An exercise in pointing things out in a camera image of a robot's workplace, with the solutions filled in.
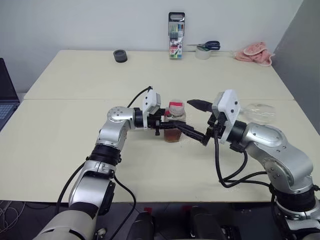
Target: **pink cloth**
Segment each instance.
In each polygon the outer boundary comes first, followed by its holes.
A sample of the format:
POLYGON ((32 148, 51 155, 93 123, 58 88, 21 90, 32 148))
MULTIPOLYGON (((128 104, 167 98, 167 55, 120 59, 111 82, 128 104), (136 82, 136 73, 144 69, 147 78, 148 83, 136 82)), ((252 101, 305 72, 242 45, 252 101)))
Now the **pink cloth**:
POLYGON ((274 54, 268 52, 266 44, 262 41, 238 51, 235 54, 235 59, 244 62, 256 62, 263 67, 269 67, 272 64, 272 56, 274 54))

